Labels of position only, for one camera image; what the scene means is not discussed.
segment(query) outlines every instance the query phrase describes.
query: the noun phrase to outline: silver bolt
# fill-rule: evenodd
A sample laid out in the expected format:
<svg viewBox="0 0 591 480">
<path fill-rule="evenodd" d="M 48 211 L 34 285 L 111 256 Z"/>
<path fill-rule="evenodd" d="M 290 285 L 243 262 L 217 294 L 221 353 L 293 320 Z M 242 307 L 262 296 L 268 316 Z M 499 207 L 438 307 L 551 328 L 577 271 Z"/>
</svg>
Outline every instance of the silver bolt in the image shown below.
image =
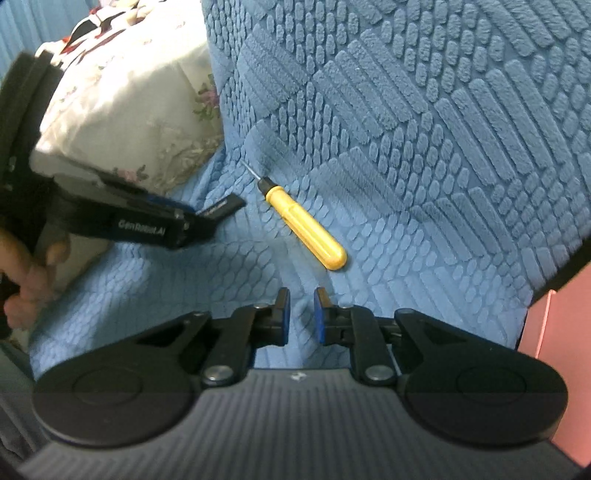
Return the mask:
<svg viewBox="0 0 591 480">
<path fill-rule="evenodd" d="M 224 382 L 232 378 L 234 370 L 227 365 L 214 365 L 205 370 L 205 378 L 212 382 Z"/>
<path fill-rule="evenodd" d="M 386 365 L 372 365 L 365 370 L 365 376 L 374 382 L 384 382 L 394 376 L 394 370 Z"/>
</svg>

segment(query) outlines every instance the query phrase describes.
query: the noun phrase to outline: screwdriver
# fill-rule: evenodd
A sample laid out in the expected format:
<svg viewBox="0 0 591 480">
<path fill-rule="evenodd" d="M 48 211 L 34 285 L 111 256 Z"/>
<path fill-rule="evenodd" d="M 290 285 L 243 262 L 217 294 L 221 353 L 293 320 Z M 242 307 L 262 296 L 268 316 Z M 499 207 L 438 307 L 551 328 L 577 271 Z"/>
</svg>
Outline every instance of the screwdriver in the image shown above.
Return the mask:
<svg viewBox="0 0 591 480">
<path fill-rule="evenodd" d="M 240 162 L 256 178 L 265 200 L 328 270 L 338 270 L 347 263 L 347 252 L 312 215 L 269 177 L 261 177 L 248 163 Z"/>
</svg>

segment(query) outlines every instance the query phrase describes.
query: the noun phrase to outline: pink surface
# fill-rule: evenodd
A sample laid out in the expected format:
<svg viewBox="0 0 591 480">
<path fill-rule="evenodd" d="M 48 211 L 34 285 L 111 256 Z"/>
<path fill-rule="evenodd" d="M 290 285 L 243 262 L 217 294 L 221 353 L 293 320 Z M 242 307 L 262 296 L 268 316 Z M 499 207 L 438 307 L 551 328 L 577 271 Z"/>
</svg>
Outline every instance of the pink surface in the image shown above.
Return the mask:
<svg viewBox="0 0 591 480">
<path fill-rule="evenodd" d="M 591 463 L 591 265 L 530 308 L 518 350 L 551 365 L 569 404 L 553 442 L 579 465 Z"/>
</svg>

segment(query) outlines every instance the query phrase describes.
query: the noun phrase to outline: blue fabric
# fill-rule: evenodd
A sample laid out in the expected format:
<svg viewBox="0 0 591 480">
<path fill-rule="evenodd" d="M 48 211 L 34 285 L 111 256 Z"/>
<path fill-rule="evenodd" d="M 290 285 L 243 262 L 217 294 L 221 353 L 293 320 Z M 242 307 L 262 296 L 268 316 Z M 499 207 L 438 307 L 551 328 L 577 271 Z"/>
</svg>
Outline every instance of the blue fabric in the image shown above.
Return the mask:
<svg viewBox="0 0 591 480">
<path fill-rule="evenodd" d="M 591 232 L 587 0 L 205 0 L 225 148 L 179 193 L 248 206 L 181 252 L 118 245 L 43 319 L 36 375 L 189 310 L 292 294 L 259 367 L 336 367 L 313 290 L 412 307 L 510 347 L 532 292 Z M 244 158 L 346 247 L 327 272 Z"/>
<path fill-rule="evenodd" d="M 94 0 L 0 1 L 0 81 L 20 52 L 69 35 L 93 6 Z"/>
</svg>

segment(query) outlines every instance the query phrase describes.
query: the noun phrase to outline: yellow screwdriver handle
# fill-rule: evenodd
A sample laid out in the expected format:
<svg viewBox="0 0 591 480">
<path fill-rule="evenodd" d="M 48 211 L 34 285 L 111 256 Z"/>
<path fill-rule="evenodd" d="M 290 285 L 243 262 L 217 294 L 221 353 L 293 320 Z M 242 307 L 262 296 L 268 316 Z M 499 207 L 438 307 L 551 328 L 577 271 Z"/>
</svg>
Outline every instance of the yellow screwdriver handle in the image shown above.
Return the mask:
<svg viewBox="0 0 591 480">
<path fill-rule="evenodd" d="M 273 187 L 265 199 L 326 268 L 338 270 L 345 266 L 345 249 L 282 187 Z"/>
</svg>

